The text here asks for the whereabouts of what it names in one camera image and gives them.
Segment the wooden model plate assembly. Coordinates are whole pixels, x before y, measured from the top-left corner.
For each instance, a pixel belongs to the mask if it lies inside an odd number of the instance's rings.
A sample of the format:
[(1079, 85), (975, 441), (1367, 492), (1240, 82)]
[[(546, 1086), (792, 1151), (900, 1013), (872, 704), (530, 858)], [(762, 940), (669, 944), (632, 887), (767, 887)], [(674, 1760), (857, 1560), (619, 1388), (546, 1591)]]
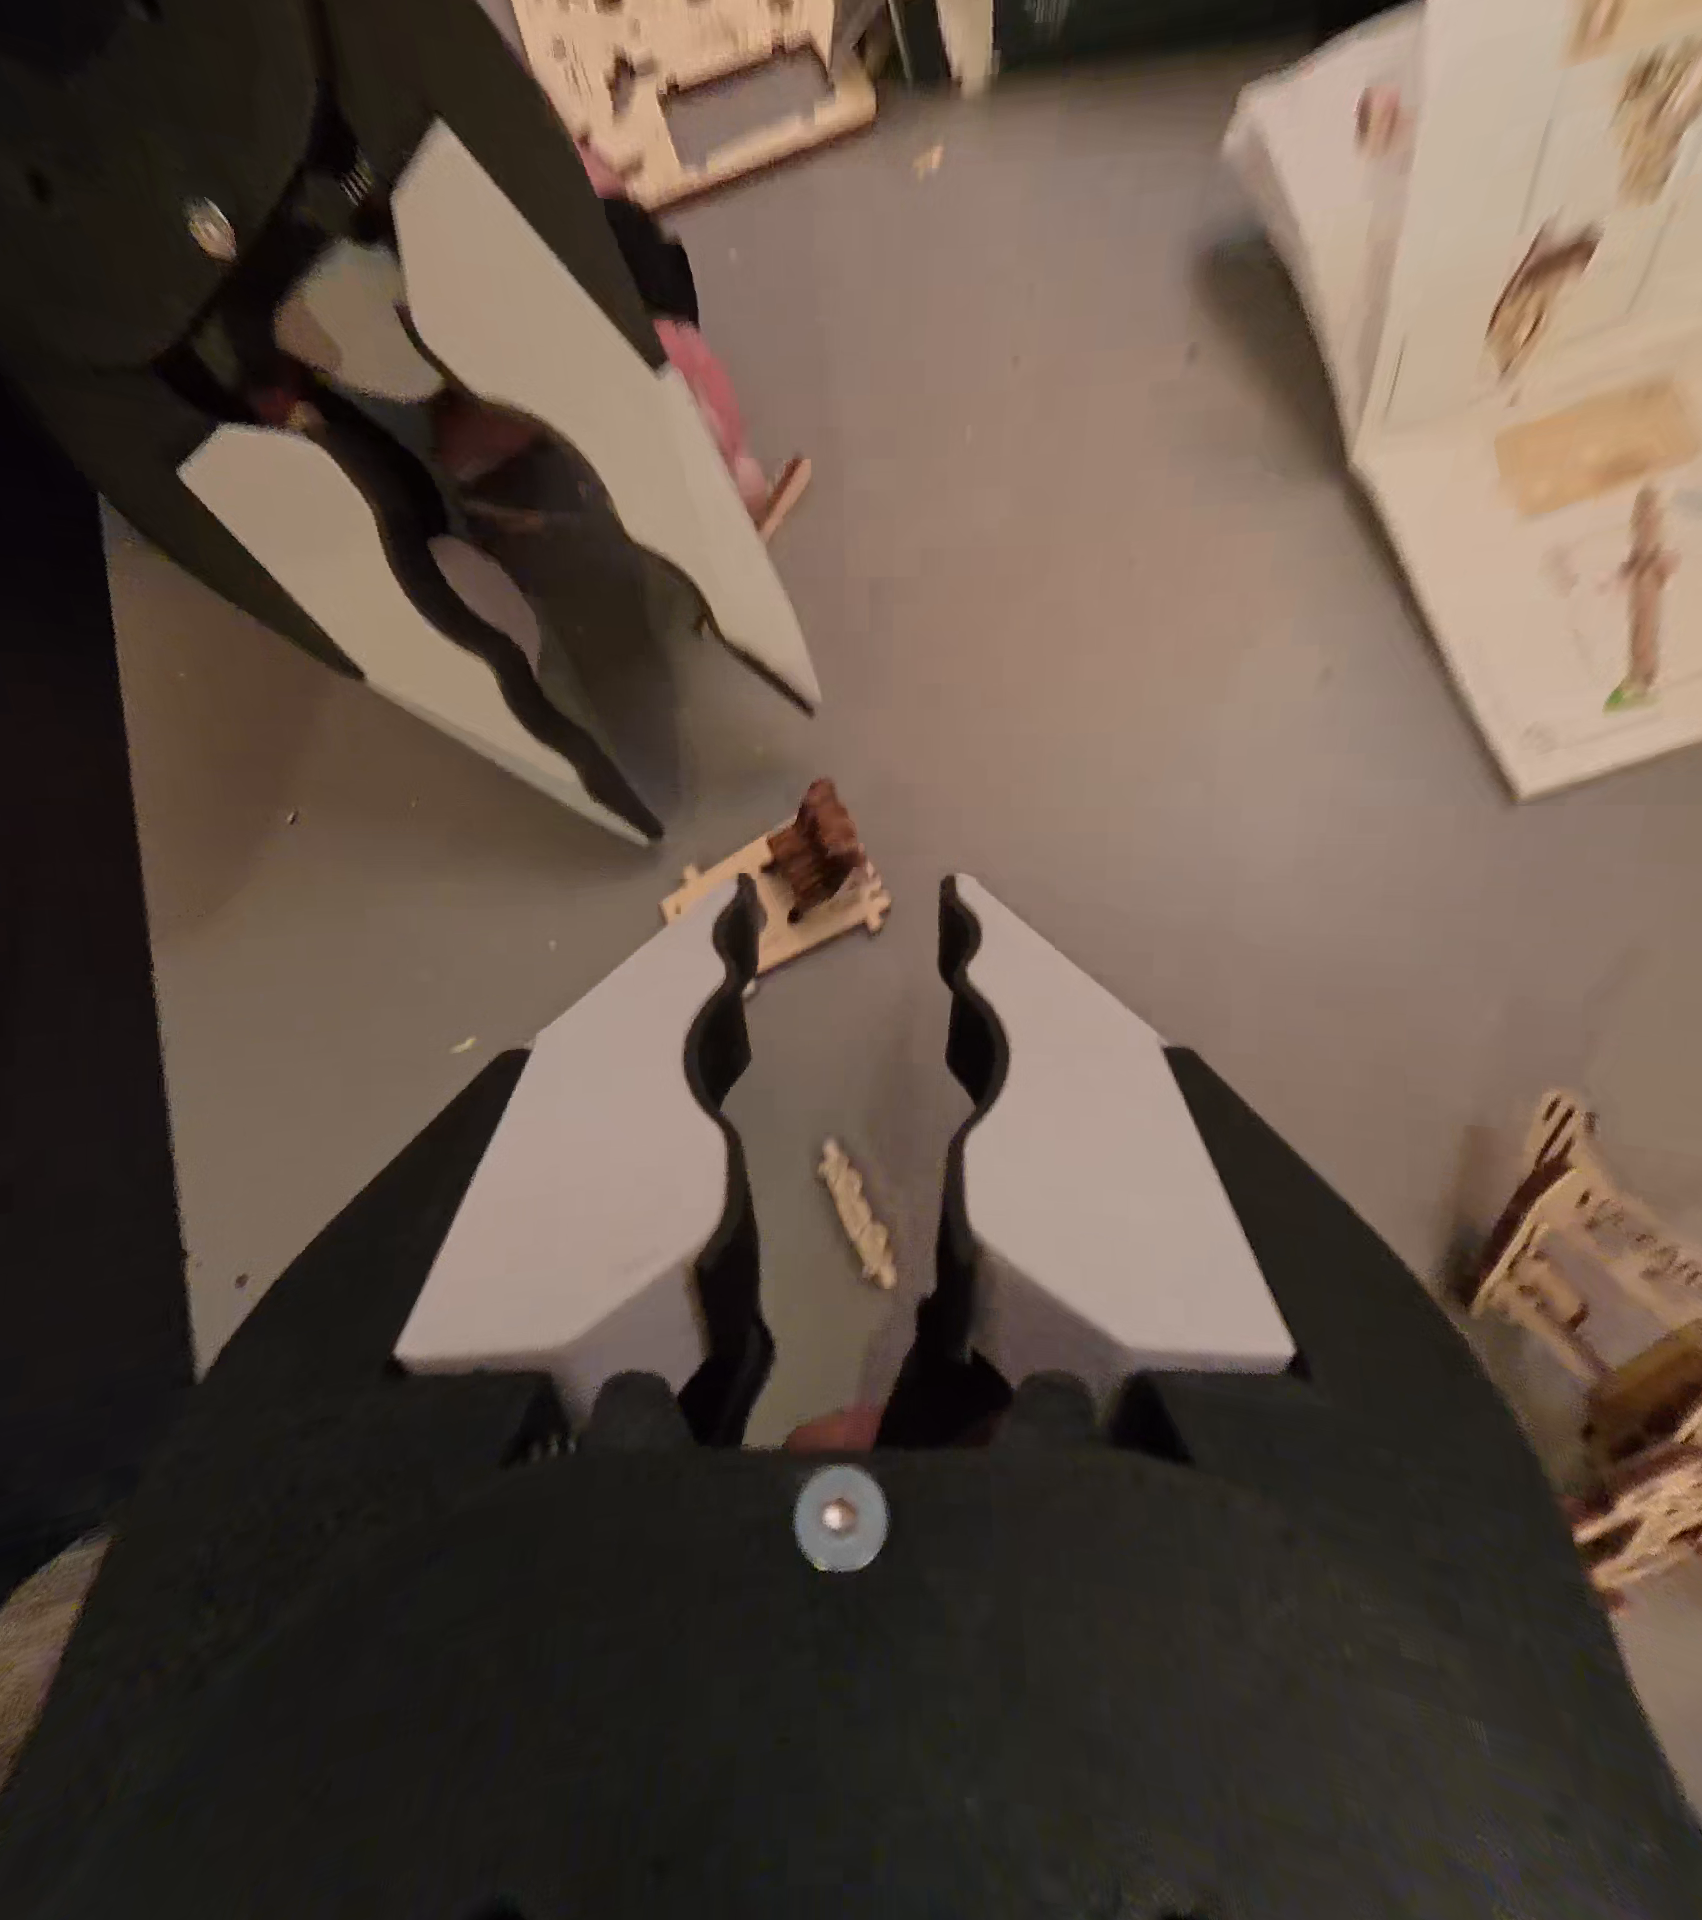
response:
[(851, 933), (877, 936), (892, 897), (857, 822), (830, 778), (812, 779), (792, 815), (702, 869), (685, 865), (658, 904), (661, 923), (683, 918), (706, 896), (749, 883), (762, 926), (756, 976), (763, 978)]

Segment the pink object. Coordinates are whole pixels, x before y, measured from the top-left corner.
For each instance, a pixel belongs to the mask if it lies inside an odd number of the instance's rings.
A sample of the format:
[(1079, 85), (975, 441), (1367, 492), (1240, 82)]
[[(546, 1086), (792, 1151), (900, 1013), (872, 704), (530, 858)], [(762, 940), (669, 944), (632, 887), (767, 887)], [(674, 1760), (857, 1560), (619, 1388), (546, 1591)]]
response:
[(658, 343), (677, 372), (697, 408), (712, 441), (742, 498), (749, 520), (762, 520), (767, 507), (767, 475), (749, 446), (742, 405), (730, 374), (697, 324), (672, 314), (652, 319)]

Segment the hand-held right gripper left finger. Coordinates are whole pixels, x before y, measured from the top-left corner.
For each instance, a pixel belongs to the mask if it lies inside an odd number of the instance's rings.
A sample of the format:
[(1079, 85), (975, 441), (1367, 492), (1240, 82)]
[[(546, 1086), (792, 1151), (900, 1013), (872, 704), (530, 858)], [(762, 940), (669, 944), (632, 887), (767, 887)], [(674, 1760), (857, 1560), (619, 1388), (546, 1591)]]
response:
[(743, 1440), (774, 1341), (724, 1101), (763, 920), (738, 877), (533, 1033), (397, 1334), (406, 1373), (540, 1375), (572, 1428), (647, 1375), (696, 1441)]

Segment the engraved wooden strip part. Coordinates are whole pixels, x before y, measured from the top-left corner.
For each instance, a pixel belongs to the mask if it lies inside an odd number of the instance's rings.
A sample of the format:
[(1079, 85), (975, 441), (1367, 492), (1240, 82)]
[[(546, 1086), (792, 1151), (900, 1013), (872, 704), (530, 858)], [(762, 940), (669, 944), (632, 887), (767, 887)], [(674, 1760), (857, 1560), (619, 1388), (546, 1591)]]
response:
[(837, 1230), (857, 1263), (863, 1284), (885, 1294), (895, 1292), (900, 1285), (900, 1270), (893, 1236), (872, 1205), (863, 1171), (833, 1136), (824, 1137), (819, 1144), (815, 1180), (832, 1204)]

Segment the laser-cut wooden parts sheet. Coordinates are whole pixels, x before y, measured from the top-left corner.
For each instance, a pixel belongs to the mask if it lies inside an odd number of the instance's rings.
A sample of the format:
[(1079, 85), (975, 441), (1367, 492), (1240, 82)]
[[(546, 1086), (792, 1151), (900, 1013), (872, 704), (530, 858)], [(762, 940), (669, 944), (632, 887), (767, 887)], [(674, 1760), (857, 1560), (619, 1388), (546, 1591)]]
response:
[[(572, 137), (649, 211), (812, 156), (877, 113), (863, 57), (832, 50), (837, 8), (828, 1), (514, 1), (512, 14), (527, 67)], [(667, 118), (674, 100), (796, 55), (821, 70), (818, 103), (683, 156)]]

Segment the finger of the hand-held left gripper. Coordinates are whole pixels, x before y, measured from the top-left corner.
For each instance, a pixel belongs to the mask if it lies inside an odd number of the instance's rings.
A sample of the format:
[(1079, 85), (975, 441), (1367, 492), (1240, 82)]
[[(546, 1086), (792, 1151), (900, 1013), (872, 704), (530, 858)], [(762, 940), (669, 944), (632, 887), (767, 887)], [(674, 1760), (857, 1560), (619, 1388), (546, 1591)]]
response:
[(177, 478), (386, 701), (623, 841), (655, 844), (654, 808), (540, 684), (527, 600), (406, 468), (348, 421), (221, 423)]
[(623, 534), (697, 591), (714, 636), (813, 712), (797, 613), (679, 369), (629, 343), (448, 124), (417, 142), (389, 214), (419, 343), (569, 444)]

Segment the wooden model frame assembly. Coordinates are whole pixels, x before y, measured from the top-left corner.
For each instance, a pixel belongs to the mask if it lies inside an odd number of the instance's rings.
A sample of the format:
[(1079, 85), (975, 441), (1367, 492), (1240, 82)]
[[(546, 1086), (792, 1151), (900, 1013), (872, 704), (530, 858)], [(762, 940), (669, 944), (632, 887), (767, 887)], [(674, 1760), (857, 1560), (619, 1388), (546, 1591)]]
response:
[(1577, 1091), (1534, 1105), (1464, 1302), (1529, 1336), (1576, 1388), (1564, 1510), (1599, 1601), (1617, 1610), (1702, 1564), (1702, 1246), (1615, 1180)]

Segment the white instruction booklet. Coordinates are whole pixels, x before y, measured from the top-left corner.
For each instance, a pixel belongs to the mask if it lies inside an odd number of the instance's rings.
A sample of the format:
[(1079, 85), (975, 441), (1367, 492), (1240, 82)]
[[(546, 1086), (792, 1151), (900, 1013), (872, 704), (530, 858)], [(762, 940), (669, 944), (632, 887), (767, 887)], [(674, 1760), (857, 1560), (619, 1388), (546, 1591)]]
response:
[(1702, 744), (1702, 4), (1406, 4), (1221, 159), (1509, 792)]

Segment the person's dark clothing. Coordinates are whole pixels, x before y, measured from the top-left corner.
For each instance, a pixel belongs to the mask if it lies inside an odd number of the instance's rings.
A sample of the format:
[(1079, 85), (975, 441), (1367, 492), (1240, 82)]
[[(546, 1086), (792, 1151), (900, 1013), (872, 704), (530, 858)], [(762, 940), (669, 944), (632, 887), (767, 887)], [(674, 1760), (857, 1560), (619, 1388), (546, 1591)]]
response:
[(105, 569), (94, 487), (0, 375), (0, 1605), (194, 1378)]

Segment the dark box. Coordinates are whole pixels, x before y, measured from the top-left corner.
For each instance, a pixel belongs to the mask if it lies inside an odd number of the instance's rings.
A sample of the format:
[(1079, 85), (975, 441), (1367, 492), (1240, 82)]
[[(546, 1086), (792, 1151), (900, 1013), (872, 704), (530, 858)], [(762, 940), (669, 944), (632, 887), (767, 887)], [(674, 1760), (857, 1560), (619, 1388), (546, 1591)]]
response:
[(1288, 37), (1323, 44), (1395, 1), (890, 1), (904, 80), (975, 92), (1008, 73)]

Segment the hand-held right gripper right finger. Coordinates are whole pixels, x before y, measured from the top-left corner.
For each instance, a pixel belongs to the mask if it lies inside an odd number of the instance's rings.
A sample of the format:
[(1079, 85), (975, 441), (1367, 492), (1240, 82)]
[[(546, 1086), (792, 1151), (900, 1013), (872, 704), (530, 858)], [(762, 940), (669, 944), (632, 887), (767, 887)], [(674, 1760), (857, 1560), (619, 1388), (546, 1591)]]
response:
[(1102, 1418), (1141, 1375), (1286, 1373), (1295, 1336), (1167, 1042), (980, 877), (948, 876), (936, 906), (968, 1109), (881, 1445), (977, 1438), (1032, 1379)]

